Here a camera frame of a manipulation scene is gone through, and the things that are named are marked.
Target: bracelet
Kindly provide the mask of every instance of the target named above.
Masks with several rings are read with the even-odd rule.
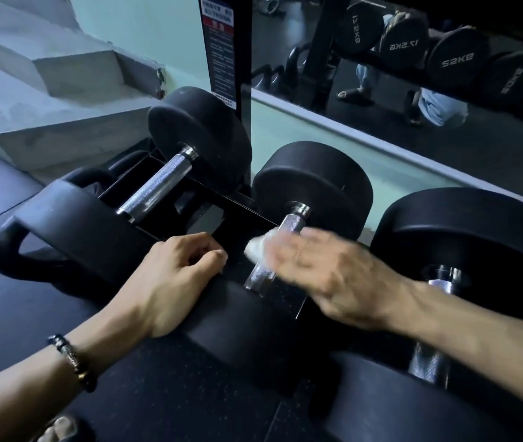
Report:
[[[55,334],[47,339],[47,343],[55,346],[59,353],[65,356],[67,361],[74,367],[75,375],[77,375],[78,381],[85,391],[93,393],[98,385],[98,379],[90,370],[89,363],[79,357],[69,341],[63,335]]]

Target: white tissue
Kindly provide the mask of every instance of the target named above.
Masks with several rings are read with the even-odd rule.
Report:
[[[253,237],[245,247],[243,252],[247,259],[251,260],[253,263],[258,264],[259,262],[263,263],[263,253],[264,253],[264,244],[265,240],[269,237],[272,237],[276,234],[278,228],[274,228],[266,232],[263,236]]]

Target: hand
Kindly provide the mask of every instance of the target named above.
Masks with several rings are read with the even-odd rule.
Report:
[[[390,328],[399,299],[415,284],[356,242],[314,228],[269,238],[265,262],[305,289],[325,315],[361,328]]]
[[[225,262],[227,253],[208,233],[170,237],[153,245],[107,307],[136,311],[153,338],[169,334]]]

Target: dumbbell handle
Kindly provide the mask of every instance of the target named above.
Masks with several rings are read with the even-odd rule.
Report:
[[[428,283],[441,288],[448,295],[454,295],[457,290],[456,283],[445,279],[432,279]],[[447,388],[449,362],[441,352],[426,344],[417,343],[409,364],[409,373],[428,383]]]
[[[118,208],[116,214],[129,215],[129,222],[131,223],[140,222],[190,172],[192,161],[197,156],[196,152],[190,147],[174,155],[148,182]]]
[[[284,217],[284,220],[282,220],[278,228],[278,232],[300,233],[302,228],[304,228],[306,224],[305,219],[310,214],[310,208],[302,205],[293,209],[296,210],[296,212],[292,212]],[[258,262],[256,266],[253,267],[251,274],[249,274],[249,277],[243,285],[246,289],[262,295],[275,277],[275,272],[266,268],[261,262]]]

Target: warning sign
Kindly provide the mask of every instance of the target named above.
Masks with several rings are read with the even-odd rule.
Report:
[[[204,45],[213,94],[237,109],[233,9],[218,0],[200,0]]]

